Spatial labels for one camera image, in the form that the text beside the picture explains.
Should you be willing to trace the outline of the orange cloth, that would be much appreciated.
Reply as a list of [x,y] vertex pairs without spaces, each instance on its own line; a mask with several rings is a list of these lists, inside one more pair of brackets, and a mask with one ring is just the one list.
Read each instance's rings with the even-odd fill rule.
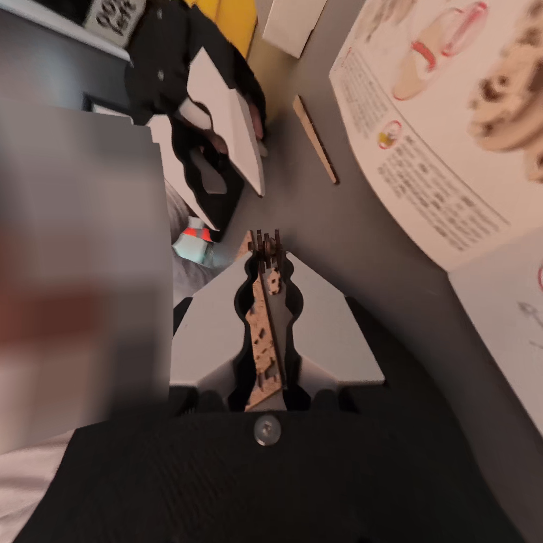
[[200,218],[189,217],[188,227],[173,244],[173,250],[180,258],[214,268],[214,243],[210,230]]

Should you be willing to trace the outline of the white cardboard box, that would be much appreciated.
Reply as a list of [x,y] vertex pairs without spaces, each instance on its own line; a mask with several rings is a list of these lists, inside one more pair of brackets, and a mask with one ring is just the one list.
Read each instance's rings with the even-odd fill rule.
[[299,59],[326,1],[255,1],[262,39]]

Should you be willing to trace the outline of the wooden model assembly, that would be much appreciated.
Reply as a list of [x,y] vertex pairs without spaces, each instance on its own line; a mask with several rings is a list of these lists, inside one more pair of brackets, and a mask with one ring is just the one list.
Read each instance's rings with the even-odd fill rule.
[[256,255],[258,269],[261,274],[272,269],[282,272],[285,251],[279,229],[275,229],[272,236],[257,230],[256,236],[253,236],[252,240],[248,242],[248,248]]

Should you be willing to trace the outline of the yellow plastic bin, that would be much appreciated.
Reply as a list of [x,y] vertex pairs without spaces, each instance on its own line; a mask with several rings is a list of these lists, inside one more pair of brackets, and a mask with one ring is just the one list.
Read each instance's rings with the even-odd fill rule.
[[253,41],[257,10],[254,1],[185,1],[196,5],[225,38],[247,59]]

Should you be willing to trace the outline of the illustrated instruction booklet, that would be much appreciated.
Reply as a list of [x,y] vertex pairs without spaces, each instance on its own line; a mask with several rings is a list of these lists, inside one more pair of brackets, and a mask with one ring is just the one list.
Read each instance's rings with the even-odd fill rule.
[[542,434],[542,1],[365,1],[329,78],[367,181]]

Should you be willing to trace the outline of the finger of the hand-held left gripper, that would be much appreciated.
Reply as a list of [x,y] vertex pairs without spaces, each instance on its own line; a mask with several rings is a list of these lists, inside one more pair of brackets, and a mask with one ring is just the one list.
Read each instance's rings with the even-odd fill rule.
[[207,109],[214,132],[225,141],[231,163],[255,193],[264,197],[261,154],[248,103],[228,87],[205,48],[200,48],[191,62],[187,92],[193,102]]
[[[204,224],[215,232],[225,231],[225,195],[219,193],[209,193],[201,186],[198,190],[204,203],[207,204],[207,210],[203,203],[197,199],[197,190],[192,188],[194,181],[186,179],[186,169],[184,163],[177,157],[173,143],[173,129],[170,118],[166,115],[154,115],[148,121],[148,127],[152,133],[152,140],[160,147],[162,169],[165,177],[167,190],[172,193],[172,198],[176,203],[183,203],[187,209],[192,210],[195,216],[201,219]],[[203,172],[196,165],[198,158],[201,164],[214,168],[219,171],[221,159],[224,154],[219,153],[215,146],[204,139],[201,145],[188,152],[189,172],[195,175],[200,174],[200,180],[204,178]]]

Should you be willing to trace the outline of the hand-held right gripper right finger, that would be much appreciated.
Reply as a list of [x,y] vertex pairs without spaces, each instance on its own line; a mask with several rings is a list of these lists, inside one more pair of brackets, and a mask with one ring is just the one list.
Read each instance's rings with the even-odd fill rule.
[[286,325],[283,400],[307,411],[325,390],[385,383],[385,376],[346,296],[291,252],[282,260]]

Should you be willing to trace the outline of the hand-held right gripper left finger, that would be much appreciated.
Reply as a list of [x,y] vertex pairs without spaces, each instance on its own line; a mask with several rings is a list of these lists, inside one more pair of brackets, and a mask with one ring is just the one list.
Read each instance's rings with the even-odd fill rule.
[[244,411],[256,382],[250,325],[259,257],[248,251],[180,304],[172,339],[171,387],[216,393]]

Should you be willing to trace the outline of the tapered wooden stick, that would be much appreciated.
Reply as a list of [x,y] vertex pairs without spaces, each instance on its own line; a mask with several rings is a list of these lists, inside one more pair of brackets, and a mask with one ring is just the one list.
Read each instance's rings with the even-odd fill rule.
[[293,111],[296,114],[302,128],[319,158],[322,166],[324,167],[329,179],[334,185],[339,185],[340,180],[337,176],[335,168],[329,158],[329,154],[320,138],[313,120],[311,119],[309,112],[304,104],[302,97],[296,94],[293,99]]

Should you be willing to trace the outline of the laser-cut wooden parts sheet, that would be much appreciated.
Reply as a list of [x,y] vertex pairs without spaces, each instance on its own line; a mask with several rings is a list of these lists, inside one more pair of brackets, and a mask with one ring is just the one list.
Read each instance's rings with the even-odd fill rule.
[[[248,230],[236,255],[239,260],[248,251],[248,242],[255,237]],[[255,411],[262,403],[278,395],[283,389],[283,370],[276,346],[276,334],[268,304],[267,276],[271,270],[261,274],[253,283],[254,302],[246,320],[250,326],[251,344],[256,368],[256,380],[250,393],[245,411]]]

